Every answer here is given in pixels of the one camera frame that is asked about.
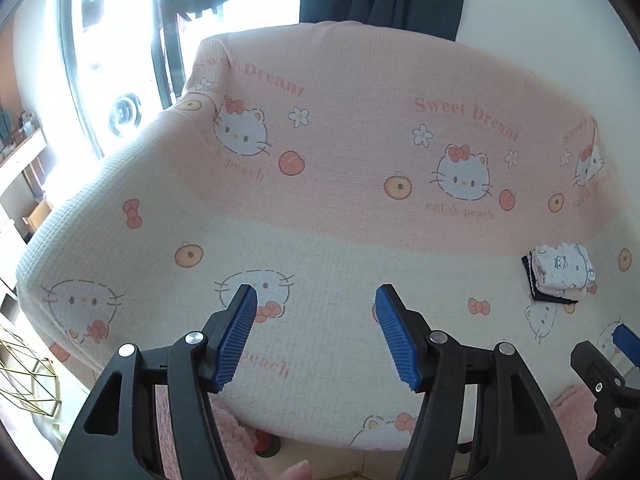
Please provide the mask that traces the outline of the person's left hand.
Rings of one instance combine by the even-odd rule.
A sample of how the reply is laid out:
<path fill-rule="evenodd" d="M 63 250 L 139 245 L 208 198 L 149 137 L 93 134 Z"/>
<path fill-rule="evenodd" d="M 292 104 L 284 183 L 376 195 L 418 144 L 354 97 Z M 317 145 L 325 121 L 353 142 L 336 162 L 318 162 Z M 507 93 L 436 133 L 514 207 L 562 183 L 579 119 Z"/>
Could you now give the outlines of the person's left hand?
<path fill-rule="evenodd" d="M 311 480 L 311 479 L 312 479 L 312 469 L 308 460 L 302 460 L 301 462 L 291 466 L 278 478 L 278 480 Z"/>

